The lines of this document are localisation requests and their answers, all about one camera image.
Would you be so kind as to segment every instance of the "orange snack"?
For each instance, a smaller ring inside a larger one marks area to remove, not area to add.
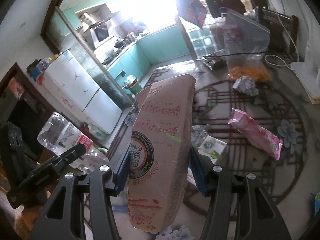
[[[271,75],[265,67],[239,67],[236,66],[228,70],[230,80],[236,81],[242,76],[252,78],[257,82],[267,82],[271,80]]]

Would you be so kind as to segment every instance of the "white lamp base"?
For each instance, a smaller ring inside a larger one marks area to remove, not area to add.
[[[305,90],[315,99],[320,99],[320,87],[316,82],[318,72],[305,66],[304,62],[292,62],[290,66]]]

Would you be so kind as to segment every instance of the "pink snack wrapper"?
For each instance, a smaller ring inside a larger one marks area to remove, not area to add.
[[[228,124],[231,124],[242,133],[253,146],[266,151],[276,160],[279,160],[282,140],[261,127],[246,112],[232,109]]]

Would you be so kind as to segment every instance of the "chair backrest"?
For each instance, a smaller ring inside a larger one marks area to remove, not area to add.
[[[295,15],[291,17],[286,16],[284,14],[276,13],[274,11],[270,11],[266,8],[262,8],[262,19],[266,23],[266,27],[270,29],[270,46],[274,47],[282,47],[284,44],[283,38],[283,27],[279,21],[279,18],[283,23],[286,30],[289,32],[291,39],[293,40],[294,44],[297,44],[297,36],[298,36],[298,27],[299,27],[299,20]],[[295,53],[296,49],[294,47],[293,42],[290,40],[288,53]]]

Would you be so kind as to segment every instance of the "black circle label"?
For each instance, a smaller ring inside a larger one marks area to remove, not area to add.
[[[142,133],[133,131],[130,145],[130,179],[137,179],[150,170],[154,150],[150,140]]]

